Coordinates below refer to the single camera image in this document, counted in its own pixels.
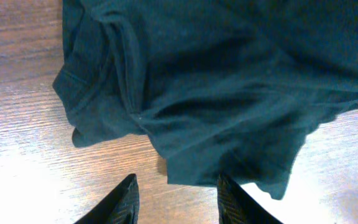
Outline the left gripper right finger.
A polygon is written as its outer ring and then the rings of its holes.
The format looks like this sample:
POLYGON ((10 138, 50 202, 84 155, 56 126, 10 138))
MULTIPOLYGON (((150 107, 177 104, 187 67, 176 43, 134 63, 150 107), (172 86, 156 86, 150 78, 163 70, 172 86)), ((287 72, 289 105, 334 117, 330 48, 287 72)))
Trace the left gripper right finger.
POLYGON ((220 224, 282 224, 226 174, 219 176, 217 193, 220 224))

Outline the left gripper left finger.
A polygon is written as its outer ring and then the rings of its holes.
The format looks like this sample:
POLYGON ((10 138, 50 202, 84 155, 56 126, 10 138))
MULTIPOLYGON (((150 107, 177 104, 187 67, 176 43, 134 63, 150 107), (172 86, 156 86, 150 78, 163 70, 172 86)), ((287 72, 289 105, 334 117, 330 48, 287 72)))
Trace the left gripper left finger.
POLYGON ((137 176, 129 174, 75 224, 137 224, 139 208, 137 176))

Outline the black nike t-shirt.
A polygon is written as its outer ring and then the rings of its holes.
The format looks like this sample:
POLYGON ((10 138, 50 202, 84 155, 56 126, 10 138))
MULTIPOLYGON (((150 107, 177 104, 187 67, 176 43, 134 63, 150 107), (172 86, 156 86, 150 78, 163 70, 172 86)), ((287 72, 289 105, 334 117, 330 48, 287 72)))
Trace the black nike t-shirt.
POLYGON ((358 110, 358 0, 67 0, 53 88, 76 147, 146 135, 169 184, 280 200, 307 135, 358 110))

